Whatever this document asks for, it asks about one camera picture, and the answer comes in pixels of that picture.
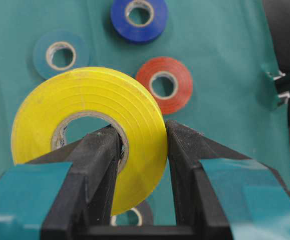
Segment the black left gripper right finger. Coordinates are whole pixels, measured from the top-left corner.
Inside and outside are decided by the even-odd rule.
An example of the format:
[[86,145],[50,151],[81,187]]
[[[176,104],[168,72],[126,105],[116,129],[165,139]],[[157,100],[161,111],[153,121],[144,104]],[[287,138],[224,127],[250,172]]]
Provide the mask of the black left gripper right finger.
[[176,222],[201,240],[290,240],[290,191],[279,172],[166,122]]

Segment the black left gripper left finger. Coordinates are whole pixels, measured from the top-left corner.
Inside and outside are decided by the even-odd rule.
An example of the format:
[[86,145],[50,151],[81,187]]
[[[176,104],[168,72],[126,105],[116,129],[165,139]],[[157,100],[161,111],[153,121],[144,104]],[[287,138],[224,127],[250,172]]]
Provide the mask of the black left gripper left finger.
[[0,240],[72,240],[108,224],[121,146],[107,126],[9,168],[0,178]]

